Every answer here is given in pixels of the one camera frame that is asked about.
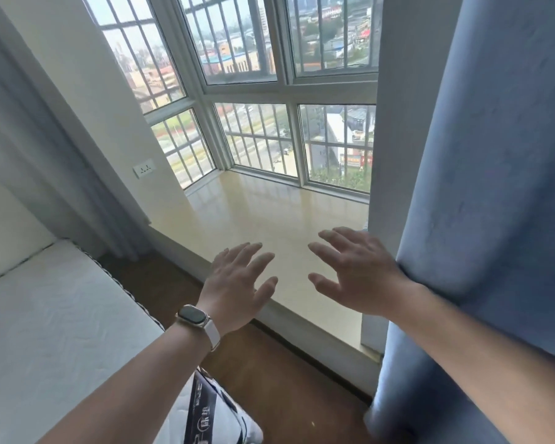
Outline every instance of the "white mattress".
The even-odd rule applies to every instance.
[[[37,441],[161,333],[113,279],[68,241],[2,276],[0,443]],[[183,443],[192,383],[193,376],[158,444]],[[236,443],[241,426],[249,428],[245,442],[262,439],[257,425],[238,412],[216,402],[214,443]]]

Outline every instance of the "mattress label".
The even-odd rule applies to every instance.
[[[210,444],[218,394],[206,378],[195,371],[183,444]]]

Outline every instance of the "wooden floor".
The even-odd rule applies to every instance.
[[[165,327],[202,287],[158,254],[102,263]],[[224,337],[202,367],[255,419],[267,444],[372,442],[362,422],[368,405],[251,324]]]

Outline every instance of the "hand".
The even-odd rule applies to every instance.
[[[332,247],[310,243],[309,249],[337,272],[339,283],[310,273],[319,293],[361,313],[387,317],[400,289],[412,283],[380,240],[348,227],[319,232]]]
[[[212,274],[203,284],[197,307],[212,318],[221,336],[253,319],[276,289],[274,276],[255,290],[255,281],[275,257],[266,252],[251,261],[261,246],[243,243],[223,250],[212,262]]]

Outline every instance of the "window glass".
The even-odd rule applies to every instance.
[[[263,0],[180,0],[208,84],[276,80]]]
[[[288,0],[296,74],[330,68],[377,70],[383,1]]]
[[[152,126],[152,132],[182,188],[215,169],[191,109]]]
[[[185,96],[147,0],[84,0],[84,4],[103,31],[142,112]]]
[[[216,104],[237,165],[298,177],[284,104]]]
[[[308,177],[370,192],[376,106],[302,105]]]

